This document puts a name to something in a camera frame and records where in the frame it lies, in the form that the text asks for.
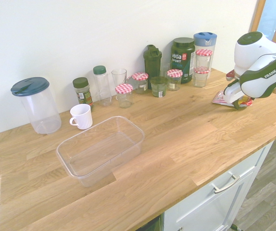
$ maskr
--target snack package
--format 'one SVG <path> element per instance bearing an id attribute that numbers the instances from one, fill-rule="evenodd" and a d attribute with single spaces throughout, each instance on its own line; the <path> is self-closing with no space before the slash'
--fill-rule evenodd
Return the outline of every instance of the snack package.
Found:
<path id="1" fill-rule="evenodd" d="M 218 92 L 215 95 L 215 97 L 213 99 L 213 103 L 218 103 L 218 104 L 221 104 L 221 105 L 234 107 L 233 104 L 227 103 L 224 100 L 224 91 L 223 90 L 221 90 L 220 92 Z M 239 104 L 239 107 L 248 107 L 248 106 L 252 105 L 252 99 L 250 97 L 248 97 L 247 95 L 244 95 L 244 96 L 239 98 L 238 104 Z"/>

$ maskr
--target franka emika robot arm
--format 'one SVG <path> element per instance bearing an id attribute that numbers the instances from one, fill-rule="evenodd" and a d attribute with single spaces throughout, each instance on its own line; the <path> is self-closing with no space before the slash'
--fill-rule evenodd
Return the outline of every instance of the franka emika robot arm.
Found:
<path id="1" fill-rule="evenodd" d="M 276 87 L 276 43 L 261 32 L 240 37 L 234 50 L 234 81 L 226 87 L 224 100 L 238 109 L 238 99 L 270 96 Z"/>

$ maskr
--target white wall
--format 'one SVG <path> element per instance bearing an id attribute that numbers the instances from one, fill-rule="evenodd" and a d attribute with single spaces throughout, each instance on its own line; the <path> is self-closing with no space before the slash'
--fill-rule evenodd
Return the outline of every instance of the white wall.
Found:
<path id="1" fill-rule="evenodd" d="M 28 123 L 14 83 L 45 77 L 59 112 L 77 104 L 72 86 L 92 68 L 144 70 L 153 44 L 169 62 L 171 41 L 210 31 L 218 35 L 213 67 L 234 68 L 236 40 L 247 33 L 256 0 L 11 0 L 0 1 L 0 132 Z"/>

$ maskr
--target mug handle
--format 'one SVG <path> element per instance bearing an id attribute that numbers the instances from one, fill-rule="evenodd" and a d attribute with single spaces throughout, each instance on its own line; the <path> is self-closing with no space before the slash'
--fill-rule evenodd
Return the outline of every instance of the mug handle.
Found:
<path id="1" fill-rule="evenodd" d="M 73 126 L 78 126 L 78 124 L 73 124 L 73 120 L 74 120 L 74 119 L 75 119 L 74 117 L 72 117 L 72 118 L 70 119 L 70 124 L 73 125 Z"/>

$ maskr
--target red checkered lid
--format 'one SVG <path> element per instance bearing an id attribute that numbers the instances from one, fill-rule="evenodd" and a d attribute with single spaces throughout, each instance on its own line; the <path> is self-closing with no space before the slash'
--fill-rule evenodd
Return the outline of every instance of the red checkered lid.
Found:
<path id="1" fill-rule="evenodd" d="M 134 80 L 141 81 L 141 80 L 146 80 L 148 79 L 149 75 L 144 72 L 138 72 L 132 75 Z"/>
<path id="2" fill-rule="evenodd" d="M 178 78 L 183 75 L 183 72 L 181 70 L 172 69 L 172 70 L 167 71 L 167 75 L 171 78 Z"/>
<path id="3" fill-rule="evenodd" d="M 118 94 L 126 94 L 126 93 L 130 93 L 133 90 L 133 86 L 128 84 L 128 83 L 122 83 L 119 84 L 116 88 L 115 88 L 115 92 L 117 92 Z"/>
<path id="4" fill-rule="evenodd" d="M 211 56 L 213 54 L 213 51 L 208 49 L 199 49 L 196 51 L 196 55 L 200 56 Z"/>
<path id="5" fill-rule="evenodd" d="M 199 66 L 194 68 L 194 72 L 198 74 L 207 74 L 210 72 L 210 70 L 208 70 L 205 66 Z"/>

